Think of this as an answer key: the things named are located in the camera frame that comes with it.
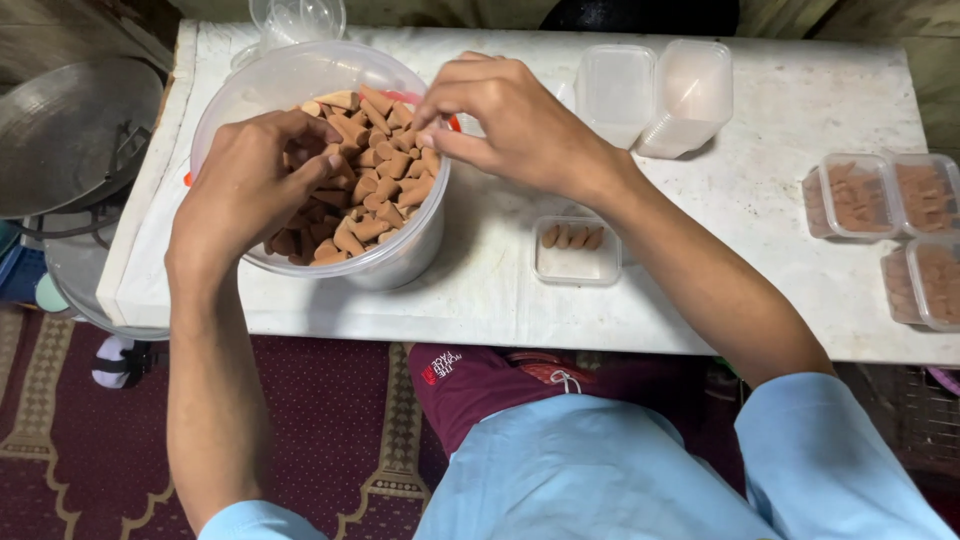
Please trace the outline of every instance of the person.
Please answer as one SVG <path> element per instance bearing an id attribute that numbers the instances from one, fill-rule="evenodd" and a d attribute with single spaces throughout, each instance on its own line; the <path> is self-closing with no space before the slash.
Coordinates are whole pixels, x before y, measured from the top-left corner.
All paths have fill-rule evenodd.
<path id="1" fill-rule="evenodd" d="M 436 127 L 437 117 L 459 112 L 476 117 L 486 138 Z M 447 156 L 603 216 L 690 327 L 754 390 L 735 424 L 744 499 L 687 453 L 657 413 L 589 395 L 589 381 L 571 370 L 545 383 L 489 349 L 415 345 L 418 397 L 450 454 L 415 538 L 956 538 L 783 295 L 522 62 L 476 53 L 448 62 L 414 128 Z M 319 154 L 338 140 L 324 120 L 300 111 L 228 124 L 174 219 L 165 259 L 167 447 L 202 540 L 324 537 L 263 500 L 270 426 L 237 265 L 340 164 L 318 155 L 287 174 L 282 152 Z"/>

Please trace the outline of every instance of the hand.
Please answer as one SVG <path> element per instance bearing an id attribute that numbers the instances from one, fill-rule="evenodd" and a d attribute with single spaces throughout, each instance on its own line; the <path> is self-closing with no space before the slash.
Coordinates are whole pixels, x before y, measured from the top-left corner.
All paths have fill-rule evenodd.
<path id="1" fill-rule="evenodd" d="M 477 118 L 486 138 L 432 126 L 442 114 Z M 480 170 L 596 207 L 636 174 L 629 153 L 600 138 L 521 61 L 466 52 L 447 62 L 414 116 L 423 142 Z"/>
<path id="2" fill-rule="evenodd" d="M 267 112 L 222 126 L 174 217 L 168 274 L 231 268 L 279 230 L 341 165 L 339 155 L 320 152 L 342 140 L 326 120 L 301 110 Z M 284 151 L 298 155 L 304 165 L 288 173 Z"/>

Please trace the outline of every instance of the wire rack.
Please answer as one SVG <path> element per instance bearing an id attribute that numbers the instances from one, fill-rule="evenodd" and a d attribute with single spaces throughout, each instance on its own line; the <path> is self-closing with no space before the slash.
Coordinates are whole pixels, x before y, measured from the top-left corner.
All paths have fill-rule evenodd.
<path id="1" fill-rule="evenodd" d="M 922 367 L 905 367 L 898 377 L 901 448 L 925 460 L 960 467 L 960 399 Z"/>

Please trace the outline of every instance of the drawstring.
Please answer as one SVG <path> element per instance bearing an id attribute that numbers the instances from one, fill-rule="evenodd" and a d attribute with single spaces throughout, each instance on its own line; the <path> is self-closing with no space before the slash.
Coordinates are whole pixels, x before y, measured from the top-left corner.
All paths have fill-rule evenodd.
<path id="1" fill-rule="evenodd" d="M 580 382 L 572 378 L 566 371 L 562 369 L 558 369 L 557 371 L 550 374 L 550 382 L 553 382 L 554 384 L 559 384 L 562 382 L 564 384 L 564 393 L 566 394 L 570 393 L 571 381 L 573 381 L 573 383 L 577 385 L 577 393 L 583 394 L 584 393 L 583 390 L 580 389 Z"/>

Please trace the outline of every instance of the scratched table surface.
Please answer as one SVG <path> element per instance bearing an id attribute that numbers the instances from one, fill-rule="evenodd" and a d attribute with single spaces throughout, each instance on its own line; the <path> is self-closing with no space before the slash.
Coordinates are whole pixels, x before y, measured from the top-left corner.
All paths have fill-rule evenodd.
<path id="1" fill-rule="evenodd" d="M 187 188 L 190 143 L 251 25 L 184 21 L 176 80 L 110 251 L 98 298 L 114 323 L 165 327 L 163 252 Z M 583 52 L 601 43 L 646 45 L 671 37 L 453 29 L 348 28 L 434 78 L 463 50 L 526 61 L 550 85 L 571 85 Z M 700 151 L 680 160 L 636 158 L 666 195 L 773 282 L 836 360 L 960 364 L 960 334 L 920 331 L 890 318 L 872 244 L 812 238 L 800 181 L 831 152 L 925 152 L 902 49 L 823 41 L 723 39 L 733 57 L 734 115 Z M 444 243 L 417 280 L 388 292 L 333 279 L 286 278 L 240 266 L 255 333 L 709 354 L 642 266 L 625 253 L 607 287 L 538 281 L 530 253 L 543 215 L 589 216 L 562 198 L 455 164 L 445 198 Z"/>

